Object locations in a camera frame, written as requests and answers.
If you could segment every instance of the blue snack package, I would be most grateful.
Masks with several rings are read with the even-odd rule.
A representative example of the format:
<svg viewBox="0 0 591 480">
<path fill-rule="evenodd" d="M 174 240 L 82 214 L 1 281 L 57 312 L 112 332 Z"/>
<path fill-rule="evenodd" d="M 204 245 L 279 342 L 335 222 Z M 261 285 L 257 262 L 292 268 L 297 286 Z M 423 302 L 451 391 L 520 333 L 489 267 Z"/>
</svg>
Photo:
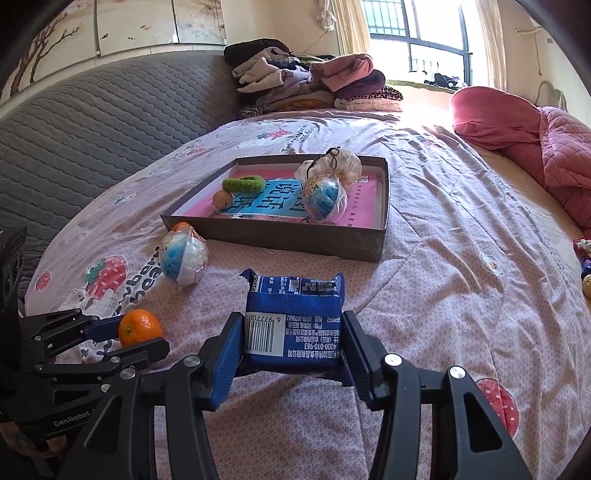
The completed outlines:
<svg viewBox="0 0 591 480">
<path fill-rule="evenodd" d="M 251 269 L 248 280 L 245 353 L 240 374 L 333 374 L 339 377 L 340 317 L 345 278 L 263 277 Z"/>
</svg>

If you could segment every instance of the green hair scrunchie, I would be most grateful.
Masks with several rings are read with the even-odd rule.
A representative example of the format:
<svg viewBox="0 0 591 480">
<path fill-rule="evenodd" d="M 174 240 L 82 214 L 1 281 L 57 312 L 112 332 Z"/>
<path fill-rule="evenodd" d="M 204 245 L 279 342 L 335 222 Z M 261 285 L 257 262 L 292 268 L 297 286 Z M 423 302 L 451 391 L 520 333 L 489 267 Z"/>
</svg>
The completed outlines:
<svg viewBox="0 0 591 480">
<path fill-rule="evenodd" d="M 265 190 L 265 179 L 259 175 L 226 179 L 222 182 L 222 188 L 230 193 L 259 194 Z"/>
</svg>

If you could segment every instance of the white plastic bag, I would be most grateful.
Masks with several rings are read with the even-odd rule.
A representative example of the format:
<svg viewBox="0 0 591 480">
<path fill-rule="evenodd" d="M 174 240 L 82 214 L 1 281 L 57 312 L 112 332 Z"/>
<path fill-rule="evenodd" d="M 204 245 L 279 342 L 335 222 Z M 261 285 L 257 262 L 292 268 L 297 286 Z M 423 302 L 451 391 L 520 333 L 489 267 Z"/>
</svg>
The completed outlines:
<svg viewBox="0 0 591 480">
<path fill-rule="evenodd" d="M 205 240 L 188 223 L 176 224 L 162 239 L 160 267 L 177 293 L 198 283 L 207 267 Z"/>
<path fill-rule="evenodd" d="M 306 160 L 294 173 L 302 184 L 314 177 L 335 175 L 343 186 L 347 187 L 361 178 L 361 160 L 349 150 L 331 148 L 326 155 L 315 160 Z"/>
</svg>

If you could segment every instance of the gray quilted mattress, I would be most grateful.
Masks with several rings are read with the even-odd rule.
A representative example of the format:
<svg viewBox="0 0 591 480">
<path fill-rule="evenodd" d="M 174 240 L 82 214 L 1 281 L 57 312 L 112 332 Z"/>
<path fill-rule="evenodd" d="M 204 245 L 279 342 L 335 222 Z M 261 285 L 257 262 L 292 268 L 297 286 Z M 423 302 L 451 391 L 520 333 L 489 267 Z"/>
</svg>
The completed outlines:
<svg viewBox="0 0 591 480">
<path fill-rule="evenodd" d="M 236 119 L 221 51 L 121 60 L 66 79 L 0 119 L 0 230 L 26 225 L 23 297 L 47 245 L 102 192 Z"/>
</svg>

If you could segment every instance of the window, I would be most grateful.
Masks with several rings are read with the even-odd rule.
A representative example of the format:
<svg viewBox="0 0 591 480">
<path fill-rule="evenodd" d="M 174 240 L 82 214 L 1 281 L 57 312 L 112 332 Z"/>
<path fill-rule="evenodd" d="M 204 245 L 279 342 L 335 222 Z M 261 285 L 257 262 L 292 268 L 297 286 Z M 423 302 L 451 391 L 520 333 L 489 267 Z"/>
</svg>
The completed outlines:
<svg viewBox="0 0 591 480">
<path fill-rule="evenodd" d="M 363 0 L 372 54 L 389 79 L 442 73 L 472 84 L 471 52 L 459 0 Z"/>
</svg>

